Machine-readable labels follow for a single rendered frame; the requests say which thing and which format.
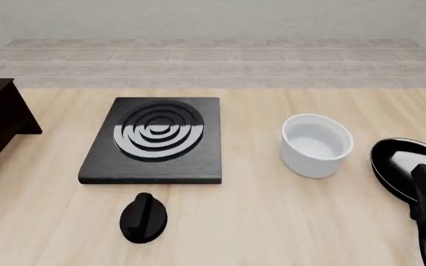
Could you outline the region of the flat black stove plate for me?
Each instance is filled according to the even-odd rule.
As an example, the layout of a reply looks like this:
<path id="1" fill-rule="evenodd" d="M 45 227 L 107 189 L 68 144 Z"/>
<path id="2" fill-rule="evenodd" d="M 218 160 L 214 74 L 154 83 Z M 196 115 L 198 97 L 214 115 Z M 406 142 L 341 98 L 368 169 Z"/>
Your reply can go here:
<path id="1" fill-rule="evenodd" d="M 114 100 L 79 172 L 82 184 L 219 184 L 218 97 Z"/>

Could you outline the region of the white bowl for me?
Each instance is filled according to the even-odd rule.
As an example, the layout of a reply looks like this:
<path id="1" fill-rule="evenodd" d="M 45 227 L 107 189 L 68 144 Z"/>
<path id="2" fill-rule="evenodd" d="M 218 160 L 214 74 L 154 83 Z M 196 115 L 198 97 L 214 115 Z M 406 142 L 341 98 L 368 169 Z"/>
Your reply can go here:
<path id="1" fill-rule="evenodd" d="M 290 170 L 303 177 L 330 177 L 353 147 L 349 130 L 324 115 L 294 115 L 281 128 L 281 159 Z"/>

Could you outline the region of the round black stove knob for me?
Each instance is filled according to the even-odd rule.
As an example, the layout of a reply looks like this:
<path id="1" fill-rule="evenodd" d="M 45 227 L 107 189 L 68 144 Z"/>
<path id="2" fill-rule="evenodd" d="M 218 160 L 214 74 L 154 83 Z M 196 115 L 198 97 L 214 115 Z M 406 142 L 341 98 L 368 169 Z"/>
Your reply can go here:
<path id="1" fill-rule="evenodd" d="M 165 230 L 167 221 L 163 203 L 152 194 L 141 192 L 121 213 L 119 226 L 125 239 L 144 244 L 157 239 Z"/>

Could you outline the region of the glossy black plate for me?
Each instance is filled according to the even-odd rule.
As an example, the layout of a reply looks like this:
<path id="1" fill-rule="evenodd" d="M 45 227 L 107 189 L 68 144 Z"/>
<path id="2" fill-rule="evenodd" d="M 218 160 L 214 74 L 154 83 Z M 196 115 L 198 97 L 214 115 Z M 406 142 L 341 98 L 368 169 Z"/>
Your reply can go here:
<path id="1" fill-rule="evenodd" d="M 426 143 L 405 138 L 388 138 L 375 143 L 370 152 L 371 168 L 392 195 L 410 205 L 418 201 L 412 170 L 426 165 Z"/>

